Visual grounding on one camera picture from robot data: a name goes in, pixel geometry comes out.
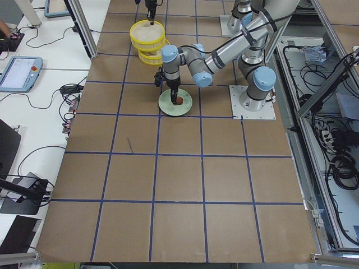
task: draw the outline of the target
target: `yellow container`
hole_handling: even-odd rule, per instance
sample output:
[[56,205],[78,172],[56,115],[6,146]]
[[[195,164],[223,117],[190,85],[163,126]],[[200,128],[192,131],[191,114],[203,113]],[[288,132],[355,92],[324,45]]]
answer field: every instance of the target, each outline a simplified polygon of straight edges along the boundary
[[142,52],[153,52],[165,44],[164,27],[157,21],[151,25],[148,20],[139,21],[130,28],[132,45]]
[[[168,40],[165,40],[165,45],[169,45]],[[156,54],[153,52],[142,52],[139,50],[139,58],[146,64],[150,66],[160,66],[162,64],[162,48],[156,51]]]

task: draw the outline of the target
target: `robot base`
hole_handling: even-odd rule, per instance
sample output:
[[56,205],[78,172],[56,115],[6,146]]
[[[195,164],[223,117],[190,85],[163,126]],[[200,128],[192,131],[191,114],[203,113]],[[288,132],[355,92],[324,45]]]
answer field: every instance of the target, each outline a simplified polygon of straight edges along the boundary
[[222,30],[222,36],[224,36],[225,38],[231,38],[236,34],[236,32],[231,31],[227,26],[230,17],[230,15],[219,16],[220,29]]
[[[240,97],[243,92],[247,90],[247,86],[229,86],[231,93],[232,114],[234,119],[259,119],[259,120],[275,120],[275,112],[273,103],[264,103],[264,106],[258,112],[251,112],[242,107]],[[266,100],[270,100],[271,96],[268,94]]]

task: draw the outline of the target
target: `plastic bag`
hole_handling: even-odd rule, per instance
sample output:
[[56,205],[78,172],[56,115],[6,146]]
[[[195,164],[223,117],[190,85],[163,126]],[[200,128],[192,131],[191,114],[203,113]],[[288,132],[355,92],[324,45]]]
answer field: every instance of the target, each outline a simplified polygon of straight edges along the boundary
[[304,47],[300,52],[305,55],[307,62],[324,62],[326,60],[326,52],[321,46]]

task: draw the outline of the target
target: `tablet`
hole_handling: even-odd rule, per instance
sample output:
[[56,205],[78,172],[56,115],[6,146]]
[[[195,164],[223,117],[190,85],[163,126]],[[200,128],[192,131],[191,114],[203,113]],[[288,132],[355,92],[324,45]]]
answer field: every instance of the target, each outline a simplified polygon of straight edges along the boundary
[[55,18],[69,16],[67,7],[63,0],[46,0],[45,2],[45,17]]
[[28,92],[43,65],[40,57],[13,56],[0,77],[0,91]]

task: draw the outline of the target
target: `white table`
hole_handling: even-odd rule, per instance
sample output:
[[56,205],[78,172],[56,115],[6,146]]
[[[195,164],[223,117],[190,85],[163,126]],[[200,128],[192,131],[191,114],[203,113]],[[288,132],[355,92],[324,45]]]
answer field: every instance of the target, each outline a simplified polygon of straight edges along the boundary
[[[50,103],[53,91],[64,84],[78,83],[87,75],[87,71],[61,71],[42,70],[34,87],[28,93],[33,105],[45,107]],[[0,99],[7,93],[1,92]],[[32,108],[25,96],[13,95],[0,103],[0,118],[10,126],[21,125],[20,148],[14,160],[10,174],[17,173],[17,167],[21,160],[32,150],[37,148],[58,145],[66,147],[66,135],[62,133],[62,120],[58,114],[58,108],[63,99],[59,92],[55,93],[53,103],[49,109],[41,110]],[[62,114],[68,111],[68,105],[61,109]],[[64,150],[60,148],[48,148],[32,154],[20,169],[22,175],[32,172],[37,176],[48,179],[55,184],[59,167],[61,165]],[[37,215],[31,215],[36,219],[45,219],[47,207],[41,207]],[[0,214],[0,244],[3,242],[16,215]],[[35,235],[31,246],[36,246],[40,231]]]
[[[110,0],[80,0],[89,27],[95,31],[101,31],[106,16]],[[34,0],[33,7],[44,7],[45,0]],[[39,36],[31,40],[29,45],[37,47],[39,45],[50,43],[61,38],[63,32],[68,27],[73,27],[73,21],[70,16],[46,18],[44,10],[37,12],[42,24],[39,30]],[[24,17],[18,25],[18,28],[27,27],[29,21]],[[43,69],[62,69],[62,70],[89,70],[91,60],[88,58],[85,48],[78,33],[69,29],[65,33],[65,38],[51,45],[41,48],[31,48],[25,43],[36,35],[36,29],[22,29],[25,34],[16,52],[10,53],[5,61],[0,62],[0,72],[2,72],[13,55],[37,56],[43,59]],[[92,32],[97,44],[100,34]]]
[[[110,0],[80,0],[89,27],[101,31],[107,13]],[[33,7],[44,7],[45,0],[33,0]],[[64,29],[73,26],[71,17],[46,18],[44,11],[37,14],[42,22],[39,28],[39,36],[32,40],[32,46],[51,42],[62,37]],[[27,26],[28,20],[24,17],[19,23],[19,28]],[[8,61],[13,55],[42,57],[43,69],[35,82],[34,87],[28,93],[33,105],[45,107],[49,104],[52,93],[60,86],[68,83],[78,83],[85,76],[91,65],[80,36],[71,29],[65,33],[65,38],[51,45],[34,49],[25,43],[36,34],[35,29],[22,29],[25,37],[16,52],[10,53],[5,61],[0,61],[0,72],[3,72]],[[95,42],[99,39],[99,33],[93,33]],[[0,99],[8,93],[0,92]],[[25,96],[12,95],[0,102],[0,118],[8,125],[21,125],[21,143],[11,168],[10,174],[17,173],[17,167],[21,160],[30,152],[43,146],[57,145],[66,147],[66,135],[62,133],[62,120],[58,114],[58,108],[63,101],[59,92],[55,93],[53,103],[49,109],[41,110],[32,108]],[[62,115],[68,111],[68,105],[62,107]],[[61,165],[64,150],[60,148],[47,148],[32,154],[21,167],[20,173],[26,175],[32,172],[35,175],[49,180],[55,184],[59,167]],[[37,215],[31,215],[41,219],[42,223],[35,234],[32,247],[36,247],[40,237],[43,220],[47,213],[47,206],[41,207]],[[16,215],[0,214],[0,244],[3,242]]]

